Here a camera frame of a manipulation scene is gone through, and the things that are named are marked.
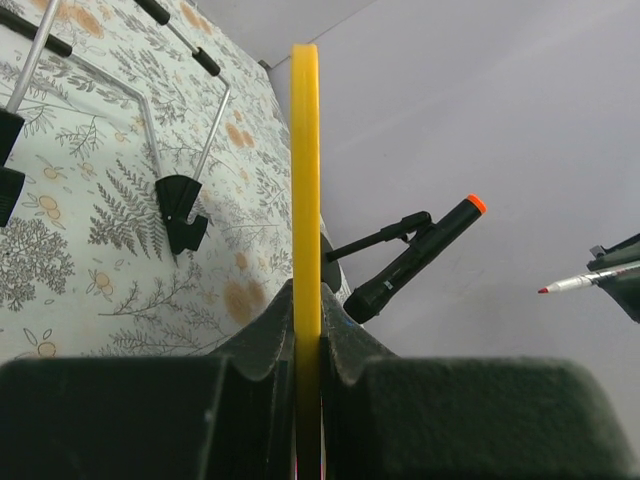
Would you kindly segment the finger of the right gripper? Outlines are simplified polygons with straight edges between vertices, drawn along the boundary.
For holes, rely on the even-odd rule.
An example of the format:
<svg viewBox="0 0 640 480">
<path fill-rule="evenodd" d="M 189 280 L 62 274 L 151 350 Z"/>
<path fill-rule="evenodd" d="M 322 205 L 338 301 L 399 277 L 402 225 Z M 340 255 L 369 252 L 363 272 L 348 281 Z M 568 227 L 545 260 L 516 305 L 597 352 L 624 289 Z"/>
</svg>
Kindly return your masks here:
<svg viewBox="0 0 640 480">
<path fill-rule="evenodd" d="M 617 245 L 605 248 L 601 245 L 590 249 L 594 259 L 587 264 L 589 271 L 620 267 L 639 260 L 639 240 L 626 239 Z M 604 290 L 631 318 L 639 323 L 639 270 L 624 273 L 606 280 L 600 288 Z"/>
</svg>

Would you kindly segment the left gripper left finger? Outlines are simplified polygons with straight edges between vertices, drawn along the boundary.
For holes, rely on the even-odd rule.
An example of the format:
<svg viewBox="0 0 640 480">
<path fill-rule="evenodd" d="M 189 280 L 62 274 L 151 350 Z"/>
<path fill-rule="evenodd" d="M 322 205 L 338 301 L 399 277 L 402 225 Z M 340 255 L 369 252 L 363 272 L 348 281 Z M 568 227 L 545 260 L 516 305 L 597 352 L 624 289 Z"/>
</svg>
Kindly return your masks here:
<svg viewBox="0 0 640 480">
<path fill-rule="evenodd" d="M 209 479 L 290 479 L 294 465 L 293 282 L 212 352 L 216 387 Z"/>
</svg>

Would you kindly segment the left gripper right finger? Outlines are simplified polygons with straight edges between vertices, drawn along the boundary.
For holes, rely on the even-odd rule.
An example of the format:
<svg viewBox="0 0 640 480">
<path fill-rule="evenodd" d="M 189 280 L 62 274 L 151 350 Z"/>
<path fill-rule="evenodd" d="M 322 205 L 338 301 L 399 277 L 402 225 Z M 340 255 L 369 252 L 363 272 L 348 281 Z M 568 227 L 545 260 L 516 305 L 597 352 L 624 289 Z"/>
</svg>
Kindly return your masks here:
<svg viewBox="0 0 640 480">
<path fill-rule="evenodd" d="M 321 285 L 320 387 L 325 477 L 362 478 L 375 463 L 379 440 L 367 368 L 395 355 L 344 310 Z"/>
</svg>

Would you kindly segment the red whiteboard marker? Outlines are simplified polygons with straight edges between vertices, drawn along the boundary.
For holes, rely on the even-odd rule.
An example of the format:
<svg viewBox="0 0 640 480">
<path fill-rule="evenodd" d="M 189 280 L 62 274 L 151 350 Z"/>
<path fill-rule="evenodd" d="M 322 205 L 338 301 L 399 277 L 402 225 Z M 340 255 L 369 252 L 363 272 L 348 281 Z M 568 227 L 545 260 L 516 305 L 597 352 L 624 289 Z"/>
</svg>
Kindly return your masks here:
<svg viewBox="0 0 640 480">
<path fill-rule="evenodd" d="M 558 280 L 537 291 L 538 294 L 560 293 L 565 291 L 589 288 L 603 281 L 614 279 L 620 275 L 636 272 L 639 265 L 616 267 L 591 273 L 579 274 L 567 279 Z"/>
</svg>

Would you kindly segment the yellow framed whiteboard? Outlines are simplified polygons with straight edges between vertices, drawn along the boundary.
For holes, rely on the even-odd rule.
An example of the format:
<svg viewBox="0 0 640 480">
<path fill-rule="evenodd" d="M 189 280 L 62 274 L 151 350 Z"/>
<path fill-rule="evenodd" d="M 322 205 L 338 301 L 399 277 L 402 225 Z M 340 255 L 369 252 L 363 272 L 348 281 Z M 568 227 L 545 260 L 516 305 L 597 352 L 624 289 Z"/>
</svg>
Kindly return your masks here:
<svg viewBox="0 0 640 480">
<path fill-rule="evenodd" d="M 296 454 L 300 479 L 321 477 L 320 109 L 318 50 L 291 54 L 291 186 Z"/>
</svg>

